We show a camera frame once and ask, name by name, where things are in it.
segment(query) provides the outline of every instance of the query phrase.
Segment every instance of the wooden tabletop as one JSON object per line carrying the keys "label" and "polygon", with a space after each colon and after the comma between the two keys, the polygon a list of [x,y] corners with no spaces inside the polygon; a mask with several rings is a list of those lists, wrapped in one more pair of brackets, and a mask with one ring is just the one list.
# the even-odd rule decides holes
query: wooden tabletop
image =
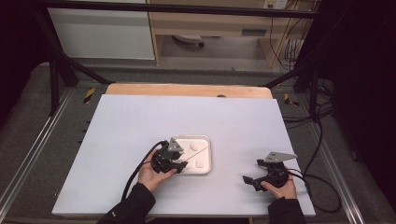
{"label": "wooden tabletop", "polygon": [[233,98],[272,99],[272,93],[264,87],[184,85],[184,84],[111,84],[106,94],[116,95],[167,95],[167,96],[223,96]]}

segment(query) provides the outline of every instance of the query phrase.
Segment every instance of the handheld controller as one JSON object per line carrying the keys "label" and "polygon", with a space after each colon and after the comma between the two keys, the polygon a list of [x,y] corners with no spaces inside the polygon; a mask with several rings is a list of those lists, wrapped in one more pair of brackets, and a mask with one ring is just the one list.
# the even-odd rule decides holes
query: handheld controller
{"label": "handheld controller", "polygon": [[267,191],[267,189],[262,186],[262,181],[266,181],[276,188],[281,188],[289,179],[289,172],[283,164],[283,161],[295,158],[297,158],[296,155],[271,152],[265,160],[257,160],[257,164],[265,167],[268,174],[257,179],[243,175],[244,182],[245,184],[252,185],[256,191]]}
{"label": "handheld controller", "polygon": [[183,148],[174,138],[171,138],[169,143],[165,141],[163,147],[155,152],[154,156],[152,157],[152,169],[156,173],[167,173],[172,169],[177,169],[177,173],[180,174],[180,172],[187,166],[188,163],[187,161],[174,162],[180,158],[180,151],[183,151]]}

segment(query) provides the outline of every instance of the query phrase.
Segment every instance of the black sleeve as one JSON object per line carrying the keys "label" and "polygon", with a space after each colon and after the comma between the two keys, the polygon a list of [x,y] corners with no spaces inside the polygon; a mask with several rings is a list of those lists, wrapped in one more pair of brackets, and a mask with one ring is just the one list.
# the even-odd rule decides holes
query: black sleeve
{"label": "black sleeve", "polygon": [[270,223],[305,224],[305,217],[297,199],[280,198],[268,206]]}
{"label": "black sleeve", "polygon": [[128,198],[114,206],[97,224],[145,223],[146,215],[154,204],[152,193],[144,185],[136,183]]}

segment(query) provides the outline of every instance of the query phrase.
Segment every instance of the white cabinet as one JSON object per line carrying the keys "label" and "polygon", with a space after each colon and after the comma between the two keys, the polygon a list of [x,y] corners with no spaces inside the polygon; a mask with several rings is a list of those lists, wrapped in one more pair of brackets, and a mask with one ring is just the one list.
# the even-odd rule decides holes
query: white cabinet
{"label": "white cabinet", "polygon": [[69,57],[154,60],[147,12],[49,8],[49,14]]}

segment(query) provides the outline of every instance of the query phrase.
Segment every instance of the hand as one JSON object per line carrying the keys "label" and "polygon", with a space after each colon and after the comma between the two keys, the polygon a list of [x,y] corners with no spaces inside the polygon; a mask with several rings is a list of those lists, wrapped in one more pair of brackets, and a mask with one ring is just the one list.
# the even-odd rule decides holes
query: hand
{"label": "hand", "polygon": [[151,192],[158,188],[165,179],[170,178],[177,172],[177,169],[173,169],[166,174],[155,173],[151,167],[151,160],[155,152],[156,150],[153,150],[148,155],[146,163],[139,170],[139,177],[137,179],[137,182],[143,184]]}
{"label": "hand", "polygon": [[271,191],[277,199],[285,197],[285,199],[297,199],[296,186],[294,185],[293,176],[289,175],[286,184],[281,188],[276,188],[272,184],[262,181],[262,186]]}

